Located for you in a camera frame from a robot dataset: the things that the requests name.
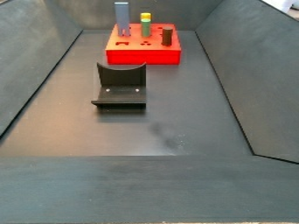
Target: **gray floor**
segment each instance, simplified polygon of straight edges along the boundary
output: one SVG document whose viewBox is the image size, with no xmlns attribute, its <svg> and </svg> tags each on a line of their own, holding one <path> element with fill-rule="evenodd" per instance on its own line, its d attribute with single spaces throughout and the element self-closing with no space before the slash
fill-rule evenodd
<svg viewBox="0 0 299 224">
<path fill-rule="evenodd" d="M 251 155 L 194 31 L 182 64 L 149 66 L 147 110 L 105 111 L 97 62 L 110 31 L 86 31 L 2 141 L 0 156 Z"/>
<path fill-rule="evenodd" d="M 101 114 L 109 31 L 79 37 L 2 140 L 2 223 L 299 222 L 299 166 L 251 155 L 195 33 L 181 38 L 182 64 L 149 67 L 146 113 Z"/>
</svg>

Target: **hole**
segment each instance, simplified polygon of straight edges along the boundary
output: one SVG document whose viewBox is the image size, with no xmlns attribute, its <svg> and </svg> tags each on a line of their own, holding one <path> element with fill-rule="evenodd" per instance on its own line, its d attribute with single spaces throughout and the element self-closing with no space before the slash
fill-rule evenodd
<svg viewBox="0 0 299 224">
<path fill-rule="evenodd" d="M 129 46 L 129 42 L 117 42 L 117 46 L 119 46 L 119 45 L 126 45 L 126 46 Z"/>
</svg>

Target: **red block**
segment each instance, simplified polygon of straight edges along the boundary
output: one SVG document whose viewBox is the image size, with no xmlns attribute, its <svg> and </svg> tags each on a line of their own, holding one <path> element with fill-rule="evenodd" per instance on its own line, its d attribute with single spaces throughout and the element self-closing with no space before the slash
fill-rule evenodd
<svg viewBox="0 0 299 224">
<path fill-rule="evenodd" d="M 165 46 L 163 27 L 173 27 L 173 45 Z M 118 25 L 107 43 L 107 63 L 111 65 L 179 65 L 182 46 L 174 24 L 153 24 L 151 37 L 142 37 L 142 25 L 131 24 L 131 37 L 118 36 Z"/>
</svg>

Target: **black object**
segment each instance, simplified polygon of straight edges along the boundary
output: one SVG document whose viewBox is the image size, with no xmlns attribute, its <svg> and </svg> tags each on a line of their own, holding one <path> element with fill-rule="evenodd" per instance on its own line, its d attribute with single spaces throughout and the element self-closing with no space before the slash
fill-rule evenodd
<svg viewBox="0 0 299 224">
<path fill-rule="evenodd" d="M 163 46 L 171 46 L 174 43 L 174 28 L 166 26 L 163 28 Z"/>
<path fill-rule="evenodd" d="M 146 63 L 134 69 L 117 70 L 98 63 L 102 88 L 97 106 L 146 106 Z"/>
</svg>

